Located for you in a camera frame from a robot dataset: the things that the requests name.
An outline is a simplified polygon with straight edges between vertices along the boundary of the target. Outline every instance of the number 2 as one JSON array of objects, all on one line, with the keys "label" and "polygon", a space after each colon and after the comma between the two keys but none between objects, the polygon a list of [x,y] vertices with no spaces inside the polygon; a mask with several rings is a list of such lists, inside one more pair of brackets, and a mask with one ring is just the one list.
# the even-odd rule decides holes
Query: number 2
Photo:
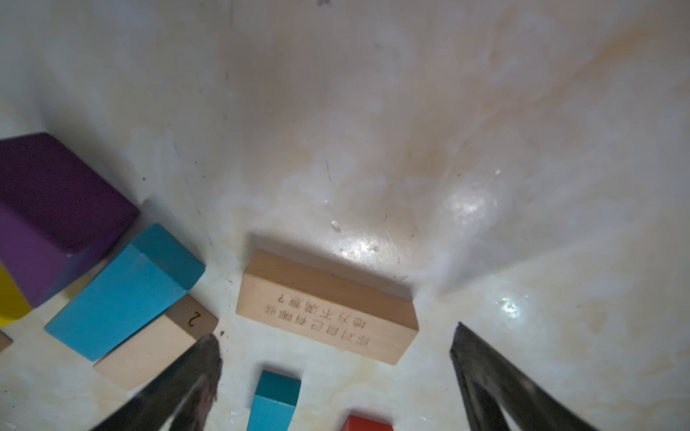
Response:
[{"label": "number 2", "polygon": [[194,316],[193,318],[189,319],[189,326],[194,326],[194,324],[192,323],[192,320],[198,319],[199,317],[201,317],[201,315],[199,314],[198,311],[195,311],[194,314],[196,314],[196,316]]}]

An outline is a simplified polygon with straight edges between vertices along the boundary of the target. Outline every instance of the purple block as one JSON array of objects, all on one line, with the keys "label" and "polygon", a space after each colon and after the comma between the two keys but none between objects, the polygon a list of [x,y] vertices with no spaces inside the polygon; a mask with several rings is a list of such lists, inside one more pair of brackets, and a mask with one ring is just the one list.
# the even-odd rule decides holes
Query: purple block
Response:
[{"label": "purple block", "polygon": [[101,261],[138,215],[49,134],[0,141],[0,261],[32,307]]}]

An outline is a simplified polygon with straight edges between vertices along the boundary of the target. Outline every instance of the blue block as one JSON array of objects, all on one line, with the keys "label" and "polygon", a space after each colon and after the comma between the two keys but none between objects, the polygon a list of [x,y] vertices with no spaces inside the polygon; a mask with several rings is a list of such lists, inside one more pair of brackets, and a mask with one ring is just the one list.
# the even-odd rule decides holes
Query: blue block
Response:
[{"label": "blue block", "polygon": [[160,225],[130,242],[47,326],[96,361],[180,300],[204,265]]},{"label": "blue block", "polygon": [[297,379],[262,372],[247,431],[286,431],[293,420],[301,385]]}]

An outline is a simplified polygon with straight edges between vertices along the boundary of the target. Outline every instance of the marble surface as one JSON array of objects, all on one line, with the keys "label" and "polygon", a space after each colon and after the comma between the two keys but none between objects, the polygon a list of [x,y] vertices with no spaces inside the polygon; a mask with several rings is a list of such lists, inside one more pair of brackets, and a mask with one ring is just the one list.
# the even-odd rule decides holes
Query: marble surface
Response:
[{"label": "marble surface", "polygon": [[[0,136],[53,133],[208,266],[207,429],[263,367],[302,377],[294,430],[466,429],[461,320],[602,430],[687,429],[690,2],[317,3],[0,0]],[[257,243],[410,286],[400,363],[236,316]],[[43,331],[75,291],[6,328],[0,430],[128,396]]]}]

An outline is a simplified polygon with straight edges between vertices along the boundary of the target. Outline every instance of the red block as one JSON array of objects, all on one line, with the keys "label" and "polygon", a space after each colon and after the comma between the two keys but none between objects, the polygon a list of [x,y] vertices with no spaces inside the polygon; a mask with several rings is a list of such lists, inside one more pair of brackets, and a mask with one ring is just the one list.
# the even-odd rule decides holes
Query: red block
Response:
[{"label": "red block", "polygon": [[393,431],[393,427],[385,423],[369,421],[357,416],[347,418],[342,431]]}]

